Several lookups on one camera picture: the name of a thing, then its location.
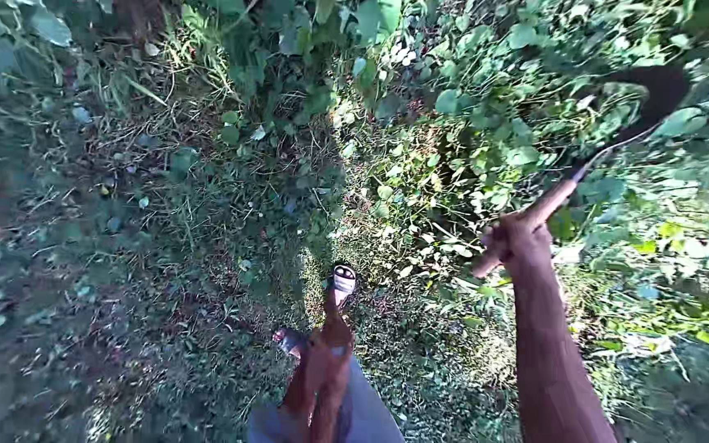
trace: white sandal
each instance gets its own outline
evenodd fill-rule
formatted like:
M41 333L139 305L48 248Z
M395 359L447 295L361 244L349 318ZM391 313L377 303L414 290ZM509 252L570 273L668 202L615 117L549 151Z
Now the white sandal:
M332 290L336 307L341 307L347 297L357 288L357 274L350 267L337 265L332 268Z

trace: wooden handle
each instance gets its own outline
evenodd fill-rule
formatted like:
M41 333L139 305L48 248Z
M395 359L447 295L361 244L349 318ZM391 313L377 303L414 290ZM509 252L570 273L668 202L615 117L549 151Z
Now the wooden handle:
M577 180L562 180L559 181L553 188L544 192L544 195L536 200L535 203L529 205L527 209L521 212L519 216L522 222L527 223L534 230L538 226L546 223L548 217L555 213L559 206L574 193L578 185ZM499 257L504 256L506 251L502 247L494 245L488 248L483 256L478 258L472 268L472 275L477 278L488 276L492 269L500 264Z

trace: hand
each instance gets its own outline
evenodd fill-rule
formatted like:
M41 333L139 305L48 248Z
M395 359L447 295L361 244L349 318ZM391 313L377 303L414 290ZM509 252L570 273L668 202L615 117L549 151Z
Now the hand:
M334 352L323 340L319 329L314 329L303 357L308 365L306 388L315 393L325 390L328 394L343 394L349 383L351 354L351 342L343 347L343 352Z
M546 224L530 226L521 214L507 214L483 237L487 247L503 251L500 259L511 275L527 269L551 270L551 234Z

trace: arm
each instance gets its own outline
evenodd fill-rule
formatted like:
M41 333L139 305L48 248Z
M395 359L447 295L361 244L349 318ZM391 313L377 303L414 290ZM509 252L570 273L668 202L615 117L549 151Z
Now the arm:
M616 443L568 334L565 309L551 266L546 226L503 219L503 238L513 255L505 267L516 298L519 416L528 443Z

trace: person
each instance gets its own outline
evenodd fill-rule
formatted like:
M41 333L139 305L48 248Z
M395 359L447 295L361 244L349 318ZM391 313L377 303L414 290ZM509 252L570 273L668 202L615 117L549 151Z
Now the person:
M517 328L518 410L524 441L616 443L600 401L568 333L551 265L551 235L515 215L503 216L484 243L501 243L512 277ZM306 339L279 329L274 340L300 359L283 405L251 413L251 443L278 441L403 442L396 421L351 357L352 335L340 305L355 273L336 267L325 301L325 324Z

